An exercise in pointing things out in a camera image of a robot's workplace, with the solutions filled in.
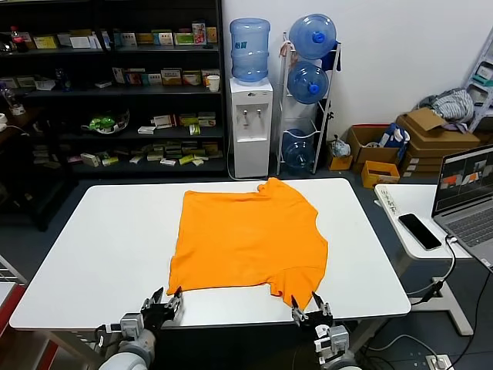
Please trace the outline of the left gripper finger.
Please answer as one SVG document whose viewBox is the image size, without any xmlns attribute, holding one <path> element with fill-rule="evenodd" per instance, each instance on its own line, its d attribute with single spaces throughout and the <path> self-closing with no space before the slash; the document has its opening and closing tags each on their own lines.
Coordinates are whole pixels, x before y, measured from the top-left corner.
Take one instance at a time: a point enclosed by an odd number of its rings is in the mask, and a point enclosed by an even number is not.
<svg viewBox="0 0 493 370">
<path fill-rule="evenodd" d="M 143 302 L 142 309 L 150 309 L 154 306 L 161 304 L 161 300 L 163 297 L 164 288 L 161 287 L 157 291 L 155 291 L 150 298 L 146 298 Z"/>
<path fill-rule="evenodd" d="M 182 288 L 178 287 L 173 297 L 165 304 L 165 307 L 169 310 L 178 311 L 182 302 L 183 292 Z"/>
</svg>

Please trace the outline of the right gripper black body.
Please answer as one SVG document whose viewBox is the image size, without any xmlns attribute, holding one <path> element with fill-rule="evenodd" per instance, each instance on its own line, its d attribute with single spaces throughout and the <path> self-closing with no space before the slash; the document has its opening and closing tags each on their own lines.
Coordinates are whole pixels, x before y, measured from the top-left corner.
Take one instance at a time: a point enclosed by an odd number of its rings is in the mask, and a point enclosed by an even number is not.
<svg viewBox="0 0 493 370">
<path fill-rule="evenodd" d="M 319 325 L 331 327 L 333 323 L 334 319 L 331 314 L 324 314 L 322 311 L 312 311 L 301 315 L 298 326 L 300 328 L 316 328 Z"/>
</svg>

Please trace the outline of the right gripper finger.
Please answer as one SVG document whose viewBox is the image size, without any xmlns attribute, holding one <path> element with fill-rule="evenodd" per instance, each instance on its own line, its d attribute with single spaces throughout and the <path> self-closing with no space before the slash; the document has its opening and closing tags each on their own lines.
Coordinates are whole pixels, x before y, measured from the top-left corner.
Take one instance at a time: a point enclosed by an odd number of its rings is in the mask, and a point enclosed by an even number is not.
<svg viewBox="0 0 493 370">
<path fill-rule="evenodd" d="M 314 314 L 317 317 L 325 317 L 325 318 L 332 318 L 333 315 L 330 310 L 330 306 L 327 302 L 323 300 L 323 298 L 315 293 L 314 291 L 312 292 L 312 297 L 315 301 L 315 304 L 317 306 L 317 310 L 314 311 Z"/>
<path fill-rule="evenodd" d="M 308 316 L 300 309 L 297 300 L 293 295 L 291 296 L 291 315 L 298 326 L 304 326 L 308 323 Z"/>
</svg>

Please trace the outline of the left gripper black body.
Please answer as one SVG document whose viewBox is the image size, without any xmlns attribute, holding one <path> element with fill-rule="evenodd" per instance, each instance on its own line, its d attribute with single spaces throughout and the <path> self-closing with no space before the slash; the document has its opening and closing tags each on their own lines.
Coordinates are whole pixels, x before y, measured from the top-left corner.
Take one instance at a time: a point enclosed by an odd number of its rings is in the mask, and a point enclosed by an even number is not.
<svg viewBox="0 0 493 370">
<path fill-rule="evenodd" d="M 144 328 L 149 331 L 161 331 L 163 326 L 176 325 L 181 318 L 182 307 L 169 305 L 150 305 L 148 308 L 143 308 L 141 314 L 143 316 Z"/>
</svg>

